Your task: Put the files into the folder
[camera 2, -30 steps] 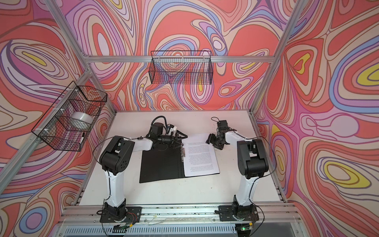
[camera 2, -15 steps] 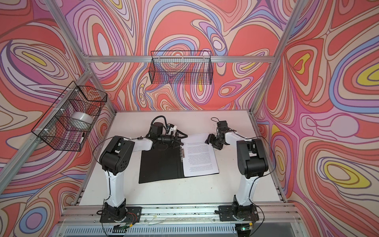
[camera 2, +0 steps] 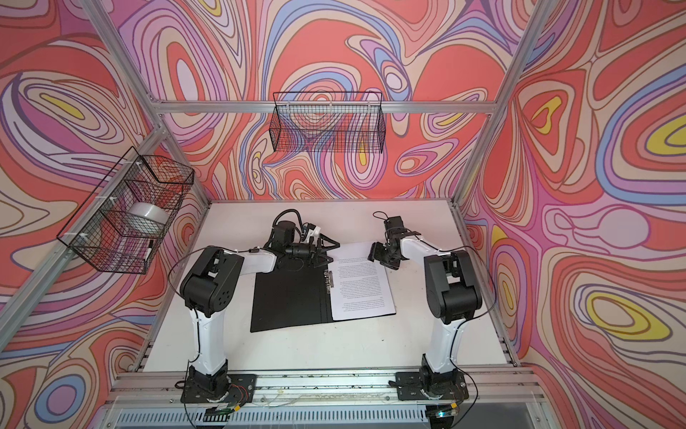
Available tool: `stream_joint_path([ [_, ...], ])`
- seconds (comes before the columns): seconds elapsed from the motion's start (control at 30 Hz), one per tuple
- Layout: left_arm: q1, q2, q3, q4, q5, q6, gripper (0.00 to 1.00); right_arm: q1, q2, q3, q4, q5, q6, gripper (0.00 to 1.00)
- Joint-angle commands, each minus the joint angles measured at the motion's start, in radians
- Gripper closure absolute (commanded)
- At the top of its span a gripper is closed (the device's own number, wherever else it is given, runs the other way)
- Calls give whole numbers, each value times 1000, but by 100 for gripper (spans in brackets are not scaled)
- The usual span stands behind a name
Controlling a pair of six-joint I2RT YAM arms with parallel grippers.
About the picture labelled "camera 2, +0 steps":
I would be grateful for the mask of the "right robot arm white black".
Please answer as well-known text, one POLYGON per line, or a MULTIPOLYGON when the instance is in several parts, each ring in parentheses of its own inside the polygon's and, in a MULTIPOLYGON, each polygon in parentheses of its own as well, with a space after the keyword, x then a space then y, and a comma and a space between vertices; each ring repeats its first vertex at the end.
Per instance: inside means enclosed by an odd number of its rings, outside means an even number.
POLYGON ((406 400, 412 389, 418 389, 430 400, 466 400, 466 373, 457 368, 457 348, 466 324, 482 307, 482 293, 469 252, 464 247, 443 250, 433 245, 419 232, 405 227, 400 216, 375 211, 373 217, 383 221, 385 241, 372 244, 368 260, 395 271, 405 261, 421 266, 427 305, 434 317, 417 381, 396 382, 398 398, 406 400))

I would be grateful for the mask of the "printed paper sheet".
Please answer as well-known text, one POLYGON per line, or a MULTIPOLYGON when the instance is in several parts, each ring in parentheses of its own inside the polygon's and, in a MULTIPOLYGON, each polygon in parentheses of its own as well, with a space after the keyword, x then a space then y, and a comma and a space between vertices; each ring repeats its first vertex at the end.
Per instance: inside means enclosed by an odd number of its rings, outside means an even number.
POLYGON ((386 269, 368 259, 373 243, 343 244, 328 253, 332 320, 392 316, 396 307, 386 269))

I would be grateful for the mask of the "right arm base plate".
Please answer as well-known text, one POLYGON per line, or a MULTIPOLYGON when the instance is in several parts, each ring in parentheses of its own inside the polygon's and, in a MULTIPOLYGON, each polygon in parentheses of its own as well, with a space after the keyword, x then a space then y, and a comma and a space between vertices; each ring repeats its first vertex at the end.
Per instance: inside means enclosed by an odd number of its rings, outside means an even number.
POLYGON ((397 372, 389 381, 389 387, 396 390, 402 401, 453 400, 461 403, 470 397, 464 373, 458 369, 447 373, 434 373, 427 368, 397 372))

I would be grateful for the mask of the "orange black folder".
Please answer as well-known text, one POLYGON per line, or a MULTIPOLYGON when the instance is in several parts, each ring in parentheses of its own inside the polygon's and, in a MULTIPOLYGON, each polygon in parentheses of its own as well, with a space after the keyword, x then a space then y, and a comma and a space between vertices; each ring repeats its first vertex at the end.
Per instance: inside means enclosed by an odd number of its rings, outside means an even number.
POLYGON ((330 306, 328 266, 284 268, 255 277, 251 332, 335 323, 330 306))

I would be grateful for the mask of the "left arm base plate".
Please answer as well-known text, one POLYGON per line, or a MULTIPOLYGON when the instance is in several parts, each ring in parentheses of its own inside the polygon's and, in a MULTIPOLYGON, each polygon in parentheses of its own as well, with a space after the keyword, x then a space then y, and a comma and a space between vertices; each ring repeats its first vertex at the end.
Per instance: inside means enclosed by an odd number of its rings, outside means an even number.
POLYGON ((196 373, 189 375, 182 389, 180 402, 183 404, 229 403, 245 404, 252 402, 255 394, 257 375, 228 374, 209 377, 196 373))

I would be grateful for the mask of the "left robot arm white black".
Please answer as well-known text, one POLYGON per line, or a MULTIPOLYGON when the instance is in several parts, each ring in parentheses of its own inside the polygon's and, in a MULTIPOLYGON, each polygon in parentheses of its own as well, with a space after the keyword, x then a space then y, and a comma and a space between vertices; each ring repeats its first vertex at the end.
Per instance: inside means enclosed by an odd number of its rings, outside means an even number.
POLYGON ((254 375, 232 375, 224 351, 224 317, 243 276, 255 278, 250 331, 330 323, 332 301, 327 271, 339 243, 321 235, 297 242, 276 235, 262 247, 236 251, 203 248, 178 294, 194 324, 195 356, 182 386, 182 403, 200 404, 253 398, 254 375))

